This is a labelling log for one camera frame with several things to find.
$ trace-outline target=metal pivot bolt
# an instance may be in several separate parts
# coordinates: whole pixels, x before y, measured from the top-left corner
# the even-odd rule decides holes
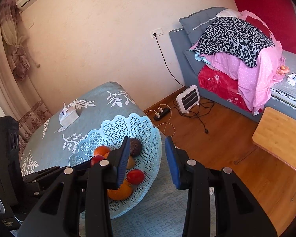
[[[194,166],[194,165],[196,165],[196,161],[195,161],[195,160],[188,160],[188,161],[187,161],[187,164],[188,164],[189,166]]]
[[[229,167],[224,167],[223,171],[226,173],[226,174],[231,174],[232,173],[232,169],[229,168]]]
[[[71,167],[68,167],[64,170],[65,175],[70,175],[73,172],[73,169]]]
[[[100,166],[107,166],[109,164],[108,160],[102,160],[100,161]]]

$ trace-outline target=white pillow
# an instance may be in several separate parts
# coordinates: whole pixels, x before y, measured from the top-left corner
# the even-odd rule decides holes
[[[239,12],[237,12],[237,11],[227,9],[227,10],[223,10],[220,13],[218,13],[216,15],[216,17],[235,17],[235,18],[240,18],[241,17],[241,14]]]

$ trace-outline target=leopard print fabric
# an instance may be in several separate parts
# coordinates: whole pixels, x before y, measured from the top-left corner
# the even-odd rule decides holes
[[[193,51],[206,55],[225,52],[253,68],[257,66],[259,52],[272,45],[273,41],[250,23],[235,17],[217,17]]]

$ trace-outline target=white tissue box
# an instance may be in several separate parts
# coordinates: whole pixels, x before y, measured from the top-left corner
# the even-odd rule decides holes
[[[288,77],[287,77],[287,83],[292,85],[292,86],[295,86],[296,85],[296,74],[295,73],[292,73],[292,74],[289,74]]]
[[[67,109],[65,103],[64,103],[64,109],[59,114],[59,123],[66,129],[69,127],[77,118],[79,118],[76,108],[75,107],[69,107]]]

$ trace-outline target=white space heater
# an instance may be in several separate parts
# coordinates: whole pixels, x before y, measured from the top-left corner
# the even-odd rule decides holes
[[[190,86],[176,97],[176,102],[178,103],[179,109],[182,113],[189,113],[191,108],[200,104],[199,101],[200,94],[197,86],[195,85]]]

